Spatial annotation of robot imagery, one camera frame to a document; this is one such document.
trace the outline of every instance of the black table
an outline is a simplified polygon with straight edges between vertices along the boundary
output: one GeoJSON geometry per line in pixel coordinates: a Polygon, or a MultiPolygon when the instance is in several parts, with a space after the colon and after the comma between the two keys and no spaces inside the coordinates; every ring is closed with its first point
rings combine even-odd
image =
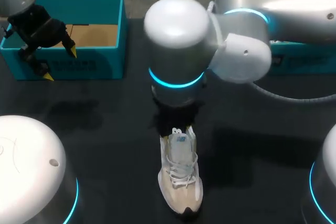
{"type": "MultiPolygon", "coordinates": [[[[86,202],[85,223],[180,223],[158,187],[159,136],[141,19],[130,20],[123,80],[17,82],[0,61],[0,114],[50,126],[62,140],[86,202]]],[[[289,104],[207,73],[196,118],[203,208],[194,223],[299,224],[299,200],[336,102],[289,104]]],[[[266,77],[279,94],[335,92],[333,76],[266,77]]]]}

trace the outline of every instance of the white sneaker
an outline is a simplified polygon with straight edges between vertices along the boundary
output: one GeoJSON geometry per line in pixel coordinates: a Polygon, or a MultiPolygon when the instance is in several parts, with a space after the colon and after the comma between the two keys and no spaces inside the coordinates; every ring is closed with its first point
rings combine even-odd
{"type": "Polygon", "coordinates": [[[199,210],[203,184],[198,173],[196,136],[192,127],[186,134],[173,128],[169,137],[160,138],[162,168],[158,175],[162,195],[177,214],[199,210]]]}

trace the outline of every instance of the white shoelace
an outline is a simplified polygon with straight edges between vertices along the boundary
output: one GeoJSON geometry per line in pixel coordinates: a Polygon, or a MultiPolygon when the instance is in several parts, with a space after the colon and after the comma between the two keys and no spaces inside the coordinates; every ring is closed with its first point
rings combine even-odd
{"type": "Polygon", "coordinates": [[[167,172],[169,173],[173,186],[185,185],[185,187],[188,187],[189,184],[196,182],[196,177],[193,173],[198,155],[196,153],[195,155],[195,161],[191,165],[176,164],[170,161],[168,156],[166,157],[171,165],[170,171],[167,172]]]}

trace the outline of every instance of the robotic arm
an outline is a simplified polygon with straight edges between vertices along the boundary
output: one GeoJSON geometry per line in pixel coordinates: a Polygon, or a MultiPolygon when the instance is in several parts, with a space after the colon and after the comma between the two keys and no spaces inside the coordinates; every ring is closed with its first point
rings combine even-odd
{"type": "Polygon", "coordinates": [[[152,91],[188,105],[209,68],[224,81],[251,83],[271,65],[270,40],[336,42],[336,0],[160,0],[148,10],[152,91]]]}
{"type": "Polygon", "coordinates": [[[34,52],[38,47],[52,47],[62,42],[68,54],[76,57],[75,42],[66,32],[66,25],[51,18],[47,11],[35,0],[0,0],[0,17],[7,18],[12,25],[4,37],[18,33],[26,46],[19,51],[21,60],[27,62],[35,74],[52,80],[47,66],[40,64],[34,52]]]}

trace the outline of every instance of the blue led ring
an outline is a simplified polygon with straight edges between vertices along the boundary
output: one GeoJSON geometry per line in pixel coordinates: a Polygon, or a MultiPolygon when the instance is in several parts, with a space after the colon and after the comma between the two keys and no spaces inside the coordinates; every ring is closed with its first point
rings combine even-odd
{"type": "Polygon", "coordinates": [[[309,187],[310,187],[310,192],[311,192],[311,196],[315,202],[315,205],[317,206],[317,208],[320,210],[321,214],[326,218],[326,220],[330,223],[330,224],[334,224],[334,222],[331,221],[331,219],[323,212],[323,210],[321,209],[320,205],[317,203],[316,199],[315,199],[315,196],[314,196],[314,192],[313,192],[313,188],[311,186],[311,174],[312,174],[312,171],[313,171],[313,167],[314,167],[314,164],[313,163],[313,166],[311,167],[311,170],[310,170],[310,174],[309,174],[309,187]]]}
{"type": "Polygon", "coordinates": [[[68,216],[68,218],[63,222],[63,224],[67,224],[71,218],[71,216],[74,214],[73,212],[75,211],[76,205],[77,205],[77,201],[78,201],[78,195],[79,195],[79,186],[78,186],[78,180],[76,179],[76,185],[77,185],[77,191],[76,191],[76,199],[75,199],[75,203],[74,206],[72,207],[72,210],[68,216]]]}
{"type": "Polygon", "coordinates": [[[181,89],[181,88],[189,87],[189,86],[195,84],[198,80],[200,80],[200,78],[202,78],[202,76],[204,74],[204,72],[203,72],[196,80],[193,80],[193,81],[191,81],[189,83],[186,83],[186,84],[170,84],[170,83],[164,82],[164,81],[160,80],[158,77],[156,77],[150,68],[148,69],[148,71],[149,71],[149,74],[151,75],[151,77],[153,78],[154,81],[156,81],[158,84],[160,84],[162,86],[165,86],[165,87],[171,88],[171,89],[181,89]]]}
{"type": "Polygon", "coordinates": [[[263,18],[263,20],[269,24],[269,20],[268,18],[262,14],[261,12],[258,12],[257,10],[253,10],[253,9],[249,9],[249,8],[238,8],[238,9],[233,9],[233,10],[229,10],[228,12],[224,13],[224,14],[229,14],[229,13],[239,13],[239,12],[246,12],[246,13],[254,13],[257,14],[258,16],[260,16],[261,18],[263,18]]]}

